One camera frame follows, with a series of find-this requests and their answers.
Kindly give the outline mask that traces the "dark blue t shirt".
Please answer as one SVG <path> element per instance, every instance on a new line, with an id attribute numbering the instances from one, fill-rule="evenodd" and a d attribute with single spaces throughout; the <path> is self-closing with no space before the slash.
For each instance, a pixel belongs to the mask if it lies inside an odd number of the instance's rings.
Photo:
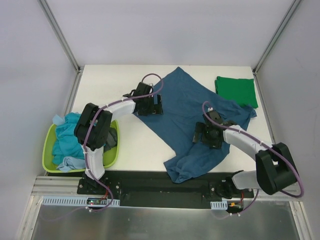
<path id="1" fill-rule="evenodd" d="M 230 152 L 230 145 L 223 143 L 220 149 L 193 143 L 197 122 L 203 122 L 202 104 L 208 101 L 224 121 L 233 121 L 244 130 L 257 113 L 251 106 L 239 106 L 207 89 L 182 68 L 177 67 L 157 83 L 155 90 L 162 96 L 163 114 L 138 116 L 174 151 L 176 156 L 164 162 L 171 180 L 180 184 L 208 173 Z"/>

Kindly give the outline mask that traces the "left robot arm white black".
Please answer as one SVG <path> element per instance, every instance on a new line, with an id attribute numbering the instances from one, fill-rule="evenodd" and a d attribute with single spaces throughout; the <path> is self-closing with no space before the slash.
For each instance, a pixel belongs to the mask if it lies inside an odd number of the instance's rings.
<path id="1" fill-rule="evenodd" d="M 99 107 L 93 103 L 85 105 L 74 129 L 74 135 L 81 145 L 85 160 L 85 175 L 91 180 L 88 188 L 94 194 L 102 194 L 109 188 L 101 178 L 105 174 L 103 163 L 104 146 L 107 143 L 111 123 L 119 118 L 138 114 L 142 116 L 162 115 L 161 86 L 154 91 L 152 85 L 139 82 L 136 89 L 124 94 L 121 99 Z"/>

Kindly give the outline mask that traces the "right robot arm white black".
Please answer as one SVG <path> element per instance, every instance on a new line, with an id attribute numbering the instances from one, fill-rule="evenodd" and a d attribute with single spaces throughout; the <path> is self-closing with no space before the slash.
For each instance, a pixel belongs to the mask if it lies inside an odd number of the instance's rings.
<path id="1" fill-rule="evenodd" d="M 255 162 L 255 170 L 236 171 L 217 186 L 217 192 L 223 198 L 237 197 L 249 189 L 273 195 L 298 182 L 297 168 L 284 143 L 264 142 L 234 121 L 224 121 L 215 110 L 204 113 L 203 119 L 195 124 L 194 143 L 201 142 L 216 150 L 222 149 L 223 144 L 233 145 Z"/>

